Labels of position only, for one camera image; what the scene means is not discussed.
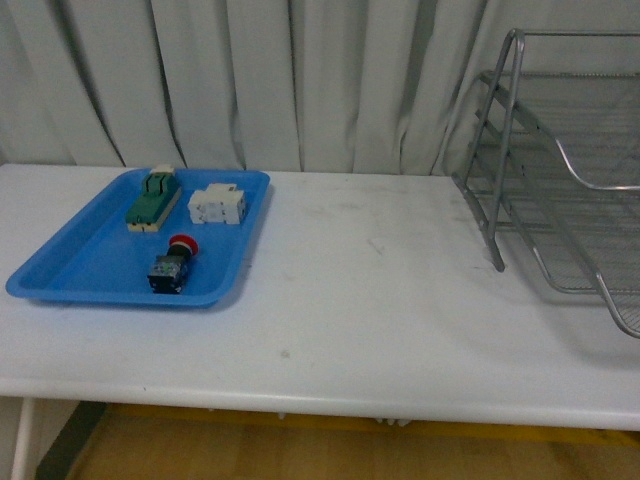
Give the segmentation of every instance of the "white curtain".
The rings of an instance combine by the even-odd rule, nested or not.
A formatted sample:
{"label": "white curtain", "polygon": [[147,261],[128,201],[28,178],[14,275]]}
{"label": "white curtain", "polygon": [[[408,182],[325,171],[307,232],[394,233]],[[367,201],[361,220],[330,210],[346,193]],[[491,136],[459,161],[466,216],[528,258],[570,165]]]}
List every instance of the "white curtain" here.
{"label": "white curtain", "polygon": [[[450,173],[473,79],[512,27],[640,30],[640,15],[637,0],[0,0],[0,161]],[[637,60],[603,48],[528,60]]]}

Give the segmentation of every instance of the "white table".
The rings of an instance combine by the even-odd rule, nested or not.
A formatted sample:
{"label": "white table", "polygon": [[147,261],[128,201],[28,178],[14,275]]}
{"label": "white table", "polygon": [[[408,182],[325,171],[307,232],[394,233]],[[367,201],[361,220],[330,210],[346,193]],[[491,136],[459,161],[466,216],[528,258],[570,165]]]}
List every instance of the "white table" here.
{"label": "white table", "polygon": [[[120,173],[0,167],[0,281]],[[515,236],[495,271],[449,178],[271,179],[210,309],[0,292],[0,395],[640,430],[640,342]]]}

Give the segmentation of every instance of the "yellow floor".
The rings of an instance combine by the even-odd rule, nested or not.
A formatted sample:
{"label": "yellow floor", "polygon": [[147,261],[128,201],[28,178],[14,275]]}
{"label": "yellow floor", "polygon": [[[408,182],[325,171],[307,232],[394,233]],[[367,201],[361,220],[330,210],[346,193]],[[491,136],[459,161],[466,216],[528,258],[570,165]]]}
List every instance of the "yellow floor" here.
{"label": "yellow floor", "polygon": [[111,405],[69,480],[636,479],[640,436]]}

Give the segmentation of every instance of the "blue tray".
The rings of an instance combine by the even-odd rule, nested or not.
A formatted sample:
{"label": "blue tray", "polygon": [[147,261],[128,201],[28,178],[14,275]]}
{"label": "blue tray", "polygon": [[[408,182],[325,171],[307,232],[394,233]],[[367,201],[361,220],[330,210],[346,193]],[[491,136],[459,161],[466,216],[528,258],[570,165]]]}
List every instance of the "blue tray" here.
{"label": "blue tray", "polygon": [[[55,302],[207,307],[233,286],[269,186],[262,172],[176,170],[182,196],[159,232],[130,232],[125,213],[140,194],[149,170],[120,175],[56,233],[7,281],[16,297]],[[235,183],[245,191],[247,213],[240,225],[194,225],[187,203],[210,183]],[[147,274],[169,238],[191,235],[199,253],[178,295],[154,294]]]}

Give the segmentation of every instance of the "wire rack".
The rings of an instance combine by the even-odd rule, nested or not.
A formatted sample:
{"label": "wire rack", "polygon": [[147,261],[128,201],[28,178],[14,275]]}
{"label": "wire rack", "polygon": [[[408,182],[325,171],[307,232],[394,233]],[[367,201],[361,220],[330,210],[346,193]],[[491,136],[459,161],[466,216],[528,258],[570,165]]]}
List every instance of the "wire rack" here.
{"label": "wire rack", "polygon": [[509,32],[496,70],[479,78],[488,93],[468,169],[454,181],[498,270],[495,234],[508,225],[554,288],[599,294],[618,327],[640,338],[640,76],[524,73],[528,35],[640,33]]}

